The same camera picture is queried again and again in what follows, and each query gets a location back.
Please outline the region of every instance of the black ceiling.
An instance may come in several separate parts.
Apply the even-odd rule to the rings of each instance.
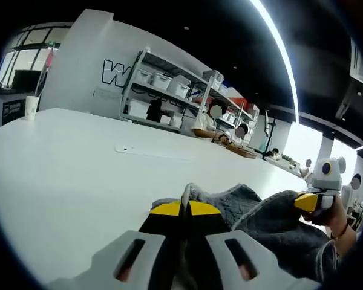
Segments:
[[[362,95],[353,96],[355,99],[345,114],[345,121],[335,118],[350,83],[350,36],[334,16],[335,11],[331,6],[321,5],[326,3],[321,0],[261,2],[287,48],[300,111],[334,123],[363,140],[363,85],[359,82],[355,82],[358,87],[355,92],[361,91]],[[219,70],[239,93],[261,109],[270,104],[293,108],[280,51],[249,0],[132,1],[123,5],[118,1],[89,8],[110,11],[115,20],[146,30],[184,49]],[[15,9],[13,16],[9,16],[14,18],[12,30],[41,22],[75,21],[83,10],[82,7],[53,7],[41,13],[39,6],[25,9],[24,13],[17,13]],[[269,112],[273,117],[286,115],[286,119],[294,120],[292,115],[273,109]],[[330,131],[325,126],[319,129]],[[353,147],[358,146],[344,134],[339,138]]]

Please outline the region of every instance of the sticker on table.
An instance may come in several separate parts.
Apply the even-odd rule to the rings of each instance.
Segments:
[[[167,159],[175,159],[183,161],[192,161],[194,159],[193,156],[186,155],[185,152],[176,152],[171,150],[166,151],[164,149],[144,148],[140,146],[124,146],[123,144],[116,145],[114,150],[118,153],[135,154],[135,155],[167,158]]]

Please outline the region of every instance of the paper cup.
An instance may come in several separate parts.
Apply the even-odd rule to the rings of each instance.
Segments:
[[[38,107],[39,97],[28,95],[25,98],[25,114],[24,117],[27,121],[35,120],[36,108]]]

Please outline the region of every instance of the window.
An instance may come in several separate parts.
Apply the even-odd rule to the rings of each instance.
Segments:
[[[35,55],[38,50],[20,50],[19,56],[13,65],[13,71],[9,79],[9,87],[12,85],[13,77],[18,69],[31,69],[31,65],[34,61]]]
[[[312,171],[319,155],[321,140],[321,132],[298,123],[292,123],[284,154],[299,162],[301,167],[305,167],[305,162],[310,159]]]
[[[1,82],[1,86],[3,87],[3,88],[6,88],[7,87],[7,83],[8,83],[8,80],[9,80],[9,78],[10,78],[10,73],[11,73],[11,69],[13,68],[13,65],[15,64],[15,59],[16,59],[16,56],[19,54],[19,52],[18,51],[16,51],[15,52],[15,56],[13,57],[13,59],[12,59],[12,62],[10,63],[10,66],[9,66],[9,68],[8,68],[8,71],[7,71],[7,73],[5,73],[4,72],[4,76],[3,76],[3,80],[2,80],[2,82]]]
[[[13,48],[13,47],[18,47],[21,45],[22,41],[25,39],[25,37],[27,36],[28,32],[23,32],[20,33],[18,35],[16,35],[12,41],[10,42],[8,49]]]
[[[24,42],[26,44],[41,44],[50,29],[32,30]]]
[[[36,58],[33,71],[41,71],[43,69],[44,63],[46,62],[47,56],[51,50],[48,48],[43,48],[40,50],[38,57]]]
[[[54,28],[51,33],[48,35],[46,39],[46,43],[50,41],[56,42],[57,44],[61,44],[68,33],[68,28]]]
[[[349,184],[351,182],[355,164],[357,159],[357,153],[350,146],[344,144],[343,142],[334,139],[332,144],[331,158],[344,157],[347,168],[345,173],[341,175],[343,180],[343,185]]]
[[[10,74],[10,71],[11,71],[10,65],[11,66],[13,65],[14,59],[12,59],[12,57],[14,56],[14,54],[15,54],[15,52],[13,52],[13,51],[10,53],[7,53],[2,61],[2,64],[0,67],[0,83],[2,83],[2,81],[3,81],[5,72],[7,72],[7,75]]]

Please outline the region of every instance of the white storage box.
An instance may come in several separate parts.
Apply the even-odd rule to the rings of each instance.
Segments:
[[[223,114],[222,119],[228,121],[229,120],[229,116],[230,116],[230,113],[229,112],[226,112],[226,113]]]
[[[169,125],[171,122],[171,118],[169,116],[162,115],[162,118],[160,119],[160,123]]]
[[[149,104],[144,101],[131,100],[129,104],[129,115],[146,119]]]
[[[183,83],[180,83],[178,81],[172,80],[169,83],[169,86],[167,87],[167,91],[171,94],[178,95],[179,97],[185,98],[189,88]]]
[[[219,92],[220,92],[222,95],[226,96],[227,91],[228,91],[227,86],[225,86],[225,85],[221,84],[221,85],[220,85],[220,87],[219,87]]]
[[[232,114],[229,115],[229,118],[227,119],[229,121],[229,123],[234,124],[236,117]]]
[[[153,78],[152,78],[152,86],[155,86],[158,89],[163,89],[166,91],[171,80],[172,79],[170,77],[167,77],[167,76],[164,76],[163,74],[155,72],[153,74]]]
[[[220,85],[221,85],[221,81],[214,79],[214,82],[212,83],[212,88],[216,91],[219,91]]]
[[[175,113],[174,116],[171,118],[171,122],[169,123],[171,126],[180,128],[183,121],[183,115],[180,113]]]
[[[248,103],[246,112],[251,115],[253,120],[256,120],[260,114],[260,109],[255,104]]]
[[[217,79],[220,83],[223,82],[223,75],[218,71],[205,71],[203,72],[203,80],[210,81],[210,77]]]
[[[142,69],[139,69],[136,72],[136,81],[142,82],[142,83],[149,83],[151,80],[152,74],[150,72],[144,71]]]

